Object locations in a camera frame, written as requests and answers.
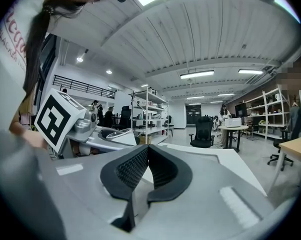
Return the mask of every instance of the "dark hair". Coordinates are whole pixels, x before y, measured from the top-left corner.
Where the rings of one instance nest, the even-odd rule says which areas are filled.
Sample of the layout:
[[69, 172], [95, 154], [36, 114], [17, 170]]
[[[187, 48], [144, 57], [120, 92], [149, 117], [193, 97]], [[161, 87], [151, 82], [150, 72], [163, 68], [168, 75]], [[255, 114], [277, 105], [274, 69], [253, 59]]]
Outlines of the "dark hair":
[[83, 8], [85, 3], [71, 0], [48, 0], [43, 3], [43, 9], [31, 22], [26, 42], [26, 76], [23, 89], [26, 92], [24, 100], [32, 93], [40, 70], [40, 56], [51, 16], [73, 18]]
[[226, 107], [226, 104], [225, 104], [225, 103], [223, 103], [223, 104], [221, 105], [221, 107], [220, 107], [220, 115], [221, 115], [221, 116], [224, 116], [224, 115], [227, 115], [227, 114], [228, 114], [227, 108], [226, 108], [225, 111], [224, 111], [223, 107]]

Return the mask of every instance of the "person's hand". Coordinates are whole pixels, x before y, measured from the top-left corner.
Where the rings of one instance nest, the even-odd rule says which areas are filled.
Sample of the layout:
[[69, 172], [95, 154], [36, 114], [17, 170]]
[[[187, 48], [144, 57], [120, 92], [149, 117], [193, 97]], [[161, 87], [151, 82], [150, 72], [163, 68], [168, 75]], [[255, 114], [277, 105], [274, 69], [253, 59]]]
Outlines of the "person's hand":
[[42, 148], [47, 150], [47, 142], [38, 131], [26, 130], [22, 137], [35, 148]]

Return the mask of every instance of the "gray floor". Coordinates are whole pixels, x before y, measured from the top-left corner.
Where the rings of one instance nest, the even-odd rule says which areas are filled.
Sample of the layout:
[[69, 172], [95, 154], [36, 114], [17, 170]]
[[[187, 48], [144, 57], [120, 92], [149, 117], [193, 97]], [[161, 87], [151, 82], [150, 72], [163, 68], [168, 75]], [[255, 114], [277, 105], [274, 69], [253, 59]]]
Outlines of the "gray floor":
[[[174, 129], [173, 137], [171, 133], [169, 133], [169, 138], [165, 141], [165, 143], [191, 147], [191, 138], [189, 134], [195, 133], [195, 127]], [[215, 137], [215, 145], [213, 148], [221, 148], [219, 145], [220, 139], [220, 137]], [[273, 141], [271, 139], [265, 141], [263, 137], [256, 135], [254, 135], [253, 139], [254, 140], [252, 140], [250, 136], [248, 138], [242, 136], [240, 139], [240, 152], [238, 154], [250, 168], [264, 190], [267, 191], [274, 176], [276, 167], [275, 161], [270, 165], [267, 165], [267, 162], [270, 160], [271, 154], [278, 154], [278, 149], [273, 146]], [[236, 145], [237, 142], [233, 142], [232, 146], [235, 147]], [[298, 187], [300, 180], [301, 162], [294, 160], [293, 166], [290, 166], [290, 163], [287, 162], [284, 171], [280, 172], [275, 186], [268, 195], [268, 199], [274, 205], [274, 207], [279, 206], [285, 200], [297, 195], [300, 189]], [[152, 189], [152, 185], [141, 181], [135, 190], [136, 210], [138, 212], [138, 216], [136, 218], [137, 223], [138, 220], [140, 220], [147, 212], [148, 208], [146, 205], [146, 195]]]

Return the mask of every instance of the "computer monitor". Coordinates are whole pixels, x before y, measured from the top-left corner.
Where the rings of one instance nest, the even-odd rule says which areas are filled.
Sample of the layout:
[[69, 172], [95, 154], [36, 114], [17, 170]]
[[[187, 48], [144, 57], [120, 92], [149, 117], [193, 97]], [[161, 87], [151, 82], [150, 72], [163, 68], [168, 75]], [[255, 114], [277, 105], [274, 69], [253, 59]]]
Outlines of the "computer monitor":
[[241, 103], [235, 106], [236, 117], [237, 118], [245, 118], [247, 117], [247, 107], [246, 103]]

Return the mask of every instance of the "railing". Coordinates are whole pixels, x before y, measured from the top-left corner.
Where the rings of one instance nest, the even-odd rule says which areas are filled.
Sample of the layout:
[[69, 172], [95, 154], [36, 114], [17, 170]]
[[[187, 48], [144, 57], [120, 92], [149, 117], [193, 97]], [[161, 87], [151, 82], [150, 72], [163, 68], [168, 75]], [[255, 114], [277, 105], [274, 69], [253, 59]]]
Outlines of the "railing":
[[59, 86], [60, 90], [63, 88], [71, 89], [71, 90], [76, 90], [88, 94], [94, 94], [110, 99], [115, 99], [115, 92], [106, 90], [94, 85], [90, 85], [84, 82], [72, 80], [63, 76], [55, 75], [54, 80], [52, 82], [53, 86]]

